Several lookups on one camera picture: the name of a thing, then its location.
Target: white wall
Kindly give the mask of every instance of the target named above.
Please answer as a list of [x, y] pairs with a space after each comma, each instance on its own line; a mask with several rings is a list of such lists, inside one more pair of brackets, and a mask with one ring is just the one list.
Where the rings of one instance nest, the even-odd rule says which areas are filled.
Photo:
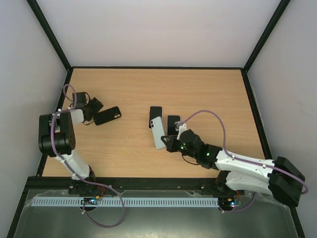
[[41, 153], [38, 118], [54, 110], [66, 70], [26, 0], [0, 1], [0, 237]]
[[273, 155], [290, 159], [310, 192], [297, 209], [316, 237], [317, 1], [293, 0], [249, 72]]
[[280, 0], [38, 0], [74, 66], [243, 67]]

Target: wooden tabletop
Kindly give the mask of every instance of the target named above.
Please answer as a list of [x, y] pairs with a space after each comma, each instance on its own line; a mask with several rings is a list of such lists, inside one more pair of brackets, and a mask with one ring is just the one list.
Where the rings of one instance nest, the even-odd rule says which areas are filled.
[[[190, 165], [179, 152], [157, 150], [148, 128], [149, 108], [186, 119], [211, 110], [223, 120], [228, 150], [263, 159], [264, 155], [239, 70], [214, 69], [74, 69], [70, 84], [88, 92], [108, 109], [118, 106], [122, 117], [103, 125], [74, 126], [76, 150], [98, 177], [213, 178], [216, 170]], [[222, 147], [217, 119], [207, 113], [187, 127], [208, 144]], [[69, 176], [63, 165], [48, 158], [43, 176]]]

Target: phone case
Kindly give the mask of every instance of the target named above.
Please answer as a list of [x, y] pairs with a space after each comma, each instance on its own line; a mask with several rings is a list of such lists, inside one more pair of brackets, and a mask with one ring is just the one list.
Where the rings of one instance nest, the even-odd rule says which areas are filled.
[[159, 150], [161, 148], [165, 147], [165, 144], [163, 141], [161, 141], [161, 137], [165, 135], [164, 128], [163, 128], [163, 122], [161, 117], [154, 118], [150, 122], [151, 129], [154, 137], [154, 143], [155, 147]]
[[178, 135], [175, 123], [181, 121], [181, 117], [177, 115], [167, 116], [167, 135]]
[[163, 118], [163, 107], [161, 106], [150, 106], [149, 111], [149, 129], [151, 129], [150, 122], [154, 118], [161, 117]]

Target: purple cable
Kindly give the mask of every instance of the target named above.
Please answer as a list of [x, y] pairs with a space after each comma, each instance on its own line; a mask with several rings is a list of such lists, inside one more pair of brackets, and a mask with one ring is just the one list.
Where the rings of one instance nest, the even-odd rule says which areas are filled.
[[245, 206], [244, 208], [241, 208], [239, 210], [232, 210], [232, 211], [224, 211], [221, 207], [219, 207], [219, 210], [223, 213], [234, 213], [234, 212], [242, 212], [242, 211], [245, 211], [247, 210], [249, 207], [251, 207], [253, 205], [253, 203], [256, 201], [256, 198], [258, 196], [258, 193], [255, 192], [254, 193], [254, 196], [252, 198], [252, 200], [249, 202], [249, 204], [247, 206]]
[[[185, 124], [186, 122], [188, 122], [191, 118], [193, 118], [195, 115], [199, 114], [199, 113], [211, 113], [213, 114], [217, 119], [218, 121], [220, 122], [221, 124], [221, 127], [222, 127], [222, 130], [223, 130], [223, 150], [225, 151], [226, 155], [229, 156], [230, 158], [232, 158], [232, 155], [227, 151], [227, 146], [226, 146], [226, 130], [225, 130], [225, 127], [224, 127], [224, 124], [222, 122], [222, 120], [220, 119], [220, 117], [212, 112], [212, 111], [209, 111], [209, 110], [200, 110], [198, 112], [195, 112], [194, 114], [192, 114], [190, 117], [188, 117], [186, 120], [184, 120], [183, 122], [181, 122], [179, 125], [182, 125], [182, 124]], [[244, 162], [244, 163], [249, 163], [249, 164], [253, 164], [253, 165], [257, 165], [257, 166], [263, 166], [262, 163], [258, 163], [258, 162], [254, 162], [254, 161], [249, 161], [249, 160], [245, 160], [245, 159], [242, 159], [242, 158], [239, 158], [237, 156], [234, 156], [234, 159], [235, 160], [238, 160], [238, 161], [241, 161], [241, 162]], [[291, 173], [285, 171], [285, 170], [282, 170], [280, 168], [277, 168], [277, 167], [274, 167], [274, 166], [271, 166], [271, 165], [266, 165], [266, 167], [270, 168], [270, 169], [273, 169], [273, 170], [276, 170], [280, 173], [283, 173], [289, 177], [291, 177], [292, 179], [295, 179], [296, 181], [298, 181], [300, 184], [302, 184], [304, 187], [305, 187], [305, 191], [302, 192], [302, 194], [306, 194], [308, 193], [308, 187], [306, 185], [306, 183], [304, 181], [302, 181], [300, 178], [292, 175]]]
[[98, 182], [90, 182], [90, 181], [86, 181], [83, 177], [81, 177], [80, 175], [78, 175], [72, 168], [71, 166], [68, 164], [68, 162], [66, 161], [66, 159], [57, 152], [56, 150], [56, 147], [55, 147], [55, 144], [54, 144], [54, 125], [55, 125], [55, 121], [56, 121], [56, 118], [59, 114], [61, 113], [65, 113], [65, 112], [70, 112], [71, 110], [75, 109], [76, 107], [76, 104], [77, 104], [77, 96], [76, 96], [76, 92], [75, 92], [75, 89], [70, 85], [70, 84], [65, 84], [64, 87], [63, 87], [63, 93], [65, 95], [65, 97], [67, 99], [69, 99], [67, 96], [66, 96], [66, 90], [65, 88], [66, 87], [70, 87], [73, 92], [74, 92], [74, 101], [73, 101], [73, 107], [70, 108], [70, 109], [67, 109], [67, 110], [59, 110], [58, 112], [56, 112], [52, 118], [52, 124], [51, 124], [51, 143], [52, 143], [52, 149], [54, 151], [54, 153], [56, 154], [56, 156], [60, 157], [62, 159], [62, 162], [64, 162], [64, 164], [67, 166], [67, 168], [73, 173], [75, 174], [82, 182], [85, 182], [85, 183], [88, 183], [88, 184], [92, 184], [92, 185], [96, 185], [96, 186], [102, 186], [102, 187], [105, 187], [107, 189], [110, 189], [112, 190], [115, 194], [117, 194], [117, 196], [119, 197], [120, 201], [121, 201], [121, 204], [122, 204], [122, 214], [121, 214], [121, 217], [119, 218], [119, 220], [113, 224], [113, 225], [102, 225], [96, 221], [94, 221], [86, 212], [85, 210], [85, 206], [86, 206], [86, 203], [84, 203], [83, 205], [83, 213], [88, 217], [88, 219], [94, 223], [95, 225], [99, 226], [99, 227], [103, 227], [103, 228], [112, 228], [112, 227], [116, 227], [118, 226], [123, 220], [124, 220], [124, 217], [125, 217], [125, 207], [124, 207], [124, 202], [123, 202], [123, 199], [121, 197], [121, 194], [119, 192], [117, 192], [115, 189], [113, 189], [112, 187], [108, 186], [108, 185], [105, 185], [105, 184], [102, 184], [102, 183], [98, 183]]

